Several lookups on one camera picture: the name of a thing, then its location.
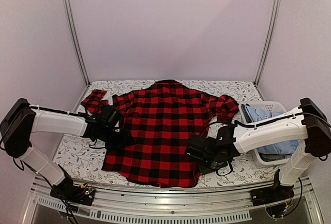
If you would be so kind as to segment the red black plaid shirt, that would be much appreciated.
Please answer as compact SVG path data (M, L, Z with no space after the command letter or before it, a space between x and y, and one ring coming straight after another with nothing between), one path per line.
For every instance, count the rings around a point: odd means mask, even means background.
M190 137L206 135L212 118L227 124L238 112L231 96L213 96L174 80L113 95L112 105L134 145L107 151L102 170L136 184L165 188L197 185L198 165L186 154Z

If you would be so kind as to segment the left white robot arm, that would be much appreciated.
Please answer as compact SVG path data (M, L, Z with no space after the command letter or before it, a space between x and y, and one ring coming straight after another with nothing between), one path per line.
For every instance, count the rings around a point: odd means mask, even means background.
M32 144L31 134L61 133L93 142L100 140L107 150L116 150L134 144L123 124L121 114L111 105L103 105L100 113L73 113L32 105L20 98L1 121L1 144L7 155L19 159L57 186L57 192L65 200L73 200L77 189L71 185L70 176Z

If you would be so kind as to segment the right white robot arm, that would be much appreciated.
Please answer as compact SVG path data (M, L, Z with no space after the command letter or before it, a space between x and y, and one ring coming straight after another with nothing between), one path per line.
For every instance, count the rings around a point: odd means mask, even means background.
M198 137L200 160L227 161L256 148L285 141L299 140L300 144L283 166L276 183L267 196L279 201L288 188L320 157L330 154L330 124L324 113L310 98L284 114L255 123L234 121L218 131L218 138Z

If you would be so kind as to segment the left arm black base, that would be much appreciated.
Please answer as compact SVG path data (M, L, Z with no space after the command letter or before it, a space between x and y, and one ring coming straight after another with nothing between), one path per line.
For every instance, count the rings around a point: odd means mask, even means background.
M74 185L73 179L65 173L64 180L52 185L50 196L63 201L91 206L95 197L95 187L87 183Z

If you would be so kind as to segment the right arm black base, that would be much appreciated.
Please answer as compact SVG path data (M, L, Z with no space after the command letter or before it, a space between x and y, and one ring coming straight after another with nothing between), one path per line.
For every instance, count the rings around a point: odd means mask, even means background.
M250 191L251 202L253 206L260 206L290 199L294 196L293 188L294 185L283 186L279 179L274 178L271 186Z

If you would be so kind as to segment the floral patterned table cloth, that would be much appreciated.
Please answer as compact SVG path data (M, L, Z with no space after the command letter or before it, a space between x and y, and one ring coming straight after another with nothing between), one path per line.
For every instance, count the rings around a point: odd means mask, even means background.
M153 80L117 80L95 81L86 90L87 97L94 89L105 90L105 98L111 100L112 96L128 93L132 90L144 89L154 84ZM214 96L223 94L233 97L237 102L260 101L262 99L257 88L249 81L206 81L182 80L181 84L188 88L198 89ZM89 139L71 135L64 135L53 156L53 161L61 165L74 180L87 181L100 186L117 185L137 187L138 185L127 181L117 172L102 171L106 151L102 149L103 143L97 142L97 149L91 149ZM256 167L251 151L233 159L234 171L229 175L227 167L219 170L221 175L210 173L200 176L197 187L227 187L242 186L255 183L270 182L278 167Z

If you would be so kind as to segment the light blue collared shirt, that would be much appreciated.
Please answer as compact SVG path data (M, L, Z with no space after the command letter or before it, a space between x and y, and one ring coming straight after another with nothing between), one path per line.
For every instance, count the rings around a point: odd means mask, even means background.
M238 124L234 129L235 147L245 153L258 147L307 138L302 124L303 112L298 107L262 121Z

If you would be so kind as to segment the aluminium front rail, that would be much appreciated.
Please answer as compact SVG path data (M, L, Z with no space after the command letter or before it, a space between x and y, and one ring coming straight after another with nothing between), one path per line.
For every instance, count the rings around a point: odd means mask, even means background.
M74 205L69 219L65 205L50 196L37 176L28 196L23 223L326 223L312 184L303 177L285 217L270 216L281 202L255 206L251 191L267 183L241 186L161 189L97 184L90 206Z

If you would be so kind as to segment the left aluminium frame post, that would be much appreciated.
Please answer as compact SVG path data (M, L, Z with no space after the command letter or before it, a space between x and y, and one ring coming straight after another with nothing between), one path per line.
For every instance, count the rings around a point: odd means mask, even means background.
M65 11L66 19L67 19L68 29L70 32L70 37L71 37L74 53L76 55L78 67L79 67L79 70L80 70L80 73L81 73L81 76L83 78L85 85L89 86L91 84L91 82L90 82L90 79L89 79L89 76L87 73L85 61L83 59L81 47L79 44L79 38L78 38L78 34L77 34L76 25L74 22L74 16L73 16L73 11L72 11L72 6L71 6L70 0L63 0L63 5L64 5L64 11Z

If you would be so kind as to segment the aluminium frame post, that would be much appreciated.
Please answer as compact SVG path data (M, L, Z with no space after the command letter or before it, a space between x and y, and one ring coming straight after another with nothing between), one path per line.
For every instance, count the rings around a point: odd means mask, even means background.
M74 22L74 16L73 16L73 11L72 11L72 6L71 6L70 0L63 0L63 5L64 5L64 11L65 11L66 19L67 19L68 29L70 32L70 37L71 37L74 53L76 55L78 67L79 67L79 70L80 70L80 73L81 73L81 76L83 78L85 85L89 86L91 84L91 82L90 82L90 79L89 79L89 76L87 73L85 61L83 59L81 47L79 44L79 38L78 38L78 34L77 34L76 25Z
M259 87L259 85L261 83L264 68L267 63L267 58L268 58L269 50L270 50L270 47L272 44L272 39L274 36L276 23L277 23L277 19L278 19L280 4L281 4L281 0L273 0L271 15L270 15L270 20L269 20L269 24L268 24L268 28L267 28L267 34L266 34L266 38L265 38L265 42L264 42L264 46L263 46L263 50L262 50L262 55L261 55L261 59L260 59L259 65L258 65L257 73L254 78L254 85L256 87Z

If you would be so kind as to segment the right aluminium frame post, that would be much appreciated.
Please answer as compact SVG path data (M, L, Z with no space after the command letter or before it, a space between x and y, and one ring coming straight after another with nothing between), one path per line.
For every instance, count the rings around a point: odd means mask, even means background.
M265 42L264 42L264 46L263 46L263 50L262 50L262 55L261 55L261 59L260 59L259 65L258 65L257 73L254 78L254 85L256 87L259 87L259 85L261 83L264 68L267 63L267 58L268 58L269 50L270 50L270 47L272 44L272 39L274 36L276 23L277 23L277 19L278 19L280 4L281 4L281 0L273 0L271 15L270 15L270 20L269 20L269 24L268 24L268 28L267 28L267 34L266 34L266 38L265 38Z

